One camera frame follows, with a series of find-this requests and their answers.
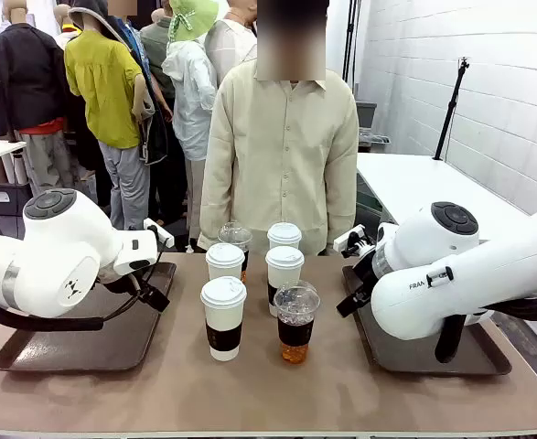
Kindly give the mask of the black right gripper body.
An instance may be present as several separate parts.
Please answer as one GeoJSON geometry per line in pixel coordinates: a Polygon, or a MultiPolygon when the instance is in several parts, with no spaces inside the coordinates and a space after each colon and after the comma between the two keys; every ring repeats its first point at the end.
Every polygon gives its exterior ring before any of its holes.
{"type": "Polygon", "coordinates": [[[358,295],[358,298],[370,298],[372,290],[379,280],[372,265],[375,254],[375,250],[369,251],[352,267],[354,274],[352,291],[358,295]]]}

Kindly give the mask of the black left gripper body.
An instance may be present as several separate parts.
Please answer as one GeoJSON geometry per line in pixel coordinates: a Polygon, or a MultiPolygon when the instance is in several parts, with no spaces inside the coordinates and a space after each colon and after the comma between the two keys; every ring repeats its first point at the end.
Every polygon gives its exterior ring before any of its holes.
{"type": "Polygon", "coordinates": [[[149,283],[144,278],[143,271],[126,274],[119,279],[107,283],[105,288],[114,294],[128,294],[137,296],[149,289],[149,283]]]}

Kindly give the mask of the clear plastic iced tea cup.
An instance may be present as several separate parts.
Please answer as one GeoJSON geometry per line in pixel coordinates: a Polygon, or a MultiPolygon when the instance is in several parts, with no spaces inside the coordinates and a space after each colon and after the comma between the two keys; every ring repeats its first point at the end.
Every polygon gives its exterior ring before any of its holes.
{"type": "Polygon", "coordinates": [[[241,280],[245,284],[252,233],[244,228],[239,222],[230,221],[220,228],[218,238],[221,242],[230,243],[243,251],[244,261],[242,263],[241,280]]]}
{"type": "Polygon", "coordinates": [[[276,291],[274,306],[285,361],[300,364],[306,360],[320,302],[317,289],[306,281],[287,283],[276,291]]]}

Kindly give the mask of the white paper cup black sleeve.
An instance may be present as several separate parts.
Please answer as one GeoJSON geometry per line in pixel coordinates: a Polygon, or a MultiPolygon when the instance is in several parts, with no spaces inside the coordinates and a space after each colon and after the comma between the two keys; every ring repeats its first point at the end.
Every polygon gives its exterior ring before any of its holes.
{"type": "Polygon", "coordinates": [[[297,248],[277,246],[266,253],[265,261],[268,267],[267,290],[269,312],[272,316],[277,317],[277,311],[274,305],[276,291],[281,286],[294,283],[300,279],[305,256],[297,248]]]}
{"type": "Polygon", "coordinates": [[[278,222],[267,231],[270,248],[288,246],[298,249],[302,240],[301,230],[293,223],[278,222]]]}
{"type": "Polygon", "coordinates": [[[213,244],[206,252],[210,280],[223,276],[240,279],[244,261],[243,250],[230,243],[213,244]]]}
{"type": "Polygon", "coordinates": [[[212,279],[201,289],[209,352],[217,361],[233,360],[239,353],[246,297],[246,286],[232,276],[212,279]]]}

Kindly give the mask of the person's left forearm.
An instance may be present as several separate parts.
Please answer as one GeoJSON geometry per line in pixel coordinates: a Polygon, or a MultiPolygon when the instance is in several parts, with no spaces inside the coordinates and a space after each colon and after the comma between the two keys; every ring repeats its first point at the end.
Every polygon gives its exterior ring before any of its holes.
{"type": "Polygon", "coordinates": [[[356,162],[328,164],[325,173],[328,215],[327,246],[354,226],[357,199],[356,162]]]}

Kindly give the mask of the person's right forearm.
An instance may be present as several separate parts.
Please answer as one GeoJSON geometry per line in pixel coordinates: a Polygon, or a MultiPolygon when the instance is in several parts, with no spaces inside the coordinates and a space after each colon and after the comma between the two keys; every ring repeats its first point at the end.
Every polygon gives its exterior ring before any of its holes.
{"type": "Polygon", "coordinates": [[[205,251],[219,241],[219,229],[230,219],[231,170],[209,159],[205,166],[198,245],[205,251]]]}

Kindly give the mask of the brown plastic serving tray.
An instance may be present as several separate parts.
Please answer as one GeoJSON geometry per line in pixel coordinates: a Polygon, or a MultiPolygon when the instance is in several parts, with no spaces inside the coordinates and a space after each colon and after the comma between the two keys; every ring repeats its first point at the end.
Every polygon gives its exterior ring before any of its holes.
{"type": "Polygon", "coordinates": [[[438,335],[400,340],[385,333],[366,305],[353,314],[371,362],[394,373],[443,377],[503,376],[512,366],[480,323],[463,329],[456,355],[448,363],[435,358],[438,335]]]}
{"type": "Polygon", "coordinates": [[[138,302],[92,332],[17,330],[0,349],[0,370],[34,373],[126,371],[145,358],[160,314],[138,302]]]}

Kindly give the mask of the large white table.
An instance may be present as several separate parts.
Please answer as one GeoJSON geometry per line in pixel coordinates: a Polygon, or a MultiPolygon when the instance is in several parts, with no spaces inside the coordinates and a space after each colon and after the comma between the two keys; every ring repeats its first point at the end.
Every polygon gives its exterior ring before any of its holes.
{"type": "Polygon", "coordinates": [[[443,161],[423,155],[358,154],[357,169],[384,214],[400,224],[422,206],[451,201],[470,211],[479,238],[523,232],[528,216],[443,161]]]}

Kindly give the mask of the dark storage box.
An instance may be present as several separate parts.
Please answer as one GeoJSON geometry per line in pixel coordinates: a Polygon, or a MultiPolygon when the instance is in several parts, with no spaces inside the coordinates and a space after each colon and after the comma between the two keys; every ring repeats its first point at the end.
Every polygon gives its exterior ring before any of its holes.
{"type": "Polygon", "coordinates": [[[21,216],[23,207],[31,198],[32,192],[28,183],[0,183],[0,216],[21,216]]]}

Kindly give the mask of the person in beige shirt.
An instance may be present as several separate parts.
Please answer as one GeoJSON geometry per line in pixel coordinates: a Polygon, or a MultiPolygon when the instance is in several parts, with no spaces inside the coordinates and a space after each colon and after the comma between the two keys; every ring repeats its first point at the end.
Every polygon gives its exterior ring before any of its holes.
{"type": "Polygon", "coordinates": [[[259,0],[258,52],[232,68],[212,111],[209,159],[228,167],[230,219],[269,248],[278,222],[302,232],[306,255],[327,248],[326,167],[356,162],[359,119],[349,85],[325,66],[329,0],[259,0]]]}

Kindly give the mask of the white rolled tube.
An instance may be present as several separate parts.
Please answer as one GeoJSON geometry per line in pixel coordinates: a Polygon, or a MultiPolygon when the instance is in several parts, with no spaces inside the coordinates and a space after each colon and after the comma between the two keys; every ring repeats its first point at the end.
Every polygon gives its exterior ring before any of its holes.
{"type": "Polygon", "coordinates": [[[23,150],[20,149],[14,151],[11,153],[11,156],[13,161],[15,181],[18,185],[25,185],[28,182],[28,178],[23,150]]]}

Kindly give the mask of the gray bin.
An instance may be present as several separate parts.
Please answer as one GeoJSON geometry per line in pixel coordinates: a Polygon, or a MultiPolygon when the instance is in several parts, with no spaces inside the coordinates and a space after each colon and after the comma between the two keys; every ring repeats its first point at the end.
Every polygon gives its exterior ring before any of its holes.
{"type": "Polygon", "coordinates": [[[360,128],[371,128],[377,104],[372,102],[356,101],[360,128]]]}

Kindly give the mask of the black tripod pole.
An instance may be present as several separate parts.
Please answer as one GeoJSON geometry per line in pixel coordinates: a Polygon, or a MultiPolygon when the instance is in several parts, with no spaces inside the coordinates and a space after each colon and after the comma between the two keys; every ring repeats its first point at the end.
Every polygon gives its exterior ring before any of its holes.
{"type": "Polygon", "coordinates": [[[465,73],[466,73],[468,68],[469,68],[468,57],[461,57],[458,60],[456,82],[455,82],[455,85],[454,85],[454,89],[452,91],[450,101],[449,101],[449,103],[447,105],[446,117],[444,119],[443,126],[442,126],[442,129],[441,129],[439,138],[438,138],[438,143],[437,143],[437,146],[435,148],[435,153],[433,155],[433,159],[435,161],[441,161],[442,160],[442,153],[443,153],[443,148],[444,148],[445,143],[446,143],[447,132],[448,132],[448,129],[449,129],[449,127],[450,127],[450,125],[451,125],[451,123],[453,121],[453,117],[454,117],[454,113],[455,113],[455,109],[456,109],[456,105],[457,105],[457,100],[458,100],[458,95],[459,95],[461,83],[462,83],[463,77],[464,77],[464,75],[465,75],[465,73]]]}

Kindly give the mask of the mannequin in black jacket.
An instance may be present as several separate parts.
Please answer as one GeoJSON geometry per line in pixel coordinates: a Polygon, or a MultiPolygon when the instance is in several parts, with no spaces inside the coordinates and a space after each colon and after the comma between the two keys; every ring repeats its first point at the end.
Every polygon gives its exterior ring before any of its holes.
{"type": "Polygon", "coordinates": [[[27,170],[39,191],[72,188],[63,50],[29,25],[27,0],[3,0],[3,13],[10,26],[0,33],[0,136],[27,144],[27,170]]]}

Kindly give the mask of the bystander in blue shirt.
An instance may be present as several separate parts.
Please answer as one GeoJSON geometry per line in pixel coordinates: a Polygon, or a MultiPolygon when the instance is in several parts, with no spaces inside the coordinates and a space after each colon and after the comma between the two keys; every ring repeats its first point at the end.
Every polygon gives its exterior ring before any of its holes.
{"type": "Polygon", "coordinates": [[[168,170],[168,138],[166,119],[168,116],[164,95],[160,90],[145,52],[139,32],[134,28],[127,16],[111,16],[110,23],[118,33],[121,41],[130,49],[134,60],[139,64],[145,75],[145,108],[147,116],[141,128],[145,145],[141,157],[150,170],[150,192],[148,215],[159,225],[167,225],[171,220],[172,203],[168,201],[168,190],[164,184],[164,176],[168,170]]]}

